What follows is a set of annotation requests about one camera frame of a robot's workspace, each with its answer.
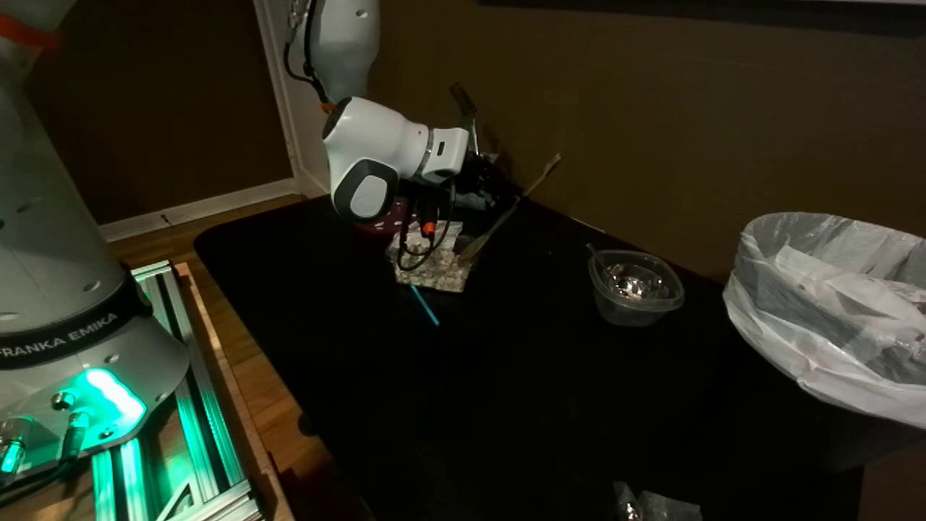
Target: black tablecloth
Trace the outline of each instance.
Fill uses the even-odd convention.
[[[326,202],[197,252],[384,521],[611,519],[612,480],[708,519],[854,519],[854,468],[906,432],[803,396],[687,271],[656,326],[605,325],[585,244],[616,245],[525,202],[463,296],[425,293],[439,326]]]

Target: cable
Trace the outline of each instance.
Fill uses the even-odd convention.
[[[431,245],[428,245],[425,252],[411,252],[411,248],[407,248],[407,223],[411,223],[411,209],[407,209],[407,213],[404,213],[404,220],[402,220],[398,252],[395,252],[395,267],[398,267],[402,271],[414,271],[414,270],[420,270],[423,264],[428,264],[428,257],[443,245],[444,232],[452,228],[452,216],[449,216],[449,213],[443,216],[443,232],[439,232],[437,239],[431,238]]]
[[[304,71],[304,76],[298,76],[298,71],[292,70],[292,61],[288,61],[288,54],[292,54],[292,41],[298,37],[298,29],[301,29],[301,25],[304,25],[304,44],[308,44],[308,31],[313,31],[314,11],[317,11],[314,6],[317,6],[317,0],[304,2],[304,6],[301,6],[301,15],[298,15],[295,2],[288,6],[288,37],[287,37],[287,44],[284,44],[281,61],[284,61],[284,70],[287,70],[288,77],[308,84],[308,87],[317,93],[320,105],[326,105],[326,93],[324,93],[320,80],[317,80],[314,71],[313,71],[308,50],[304,45],[304,54],[307,54],[307,63],[304,63],[307,71]]]

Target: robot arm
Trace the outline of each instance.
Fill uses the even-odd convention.
[[[0,15],[54,25],[70,2],[17,6]],[[19,93],[17,44],[0,37],[0,504],[129,440],[187,370]]]
[[[317,99],[339,105],[326,118],[324,151],[330,199],[344,220],[379,220],[398,178],[437,186],[463,170],[463,128],[425,128],[356,99],[379,51],[376,0],[314,0],[295,35],[304,35],[304,71]]]
[[[379,220],[395,178],[437,186],[463,170],[466,147],[463,128],[425,128],[366,99],[350,99],[324,129],[333,209],[344,220]]]

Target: plastic bag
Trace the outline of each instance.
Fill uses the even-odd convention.
[[[926,429],[926,244],[829,213],[766,213],[737,245],[729,322],[807,394]]]

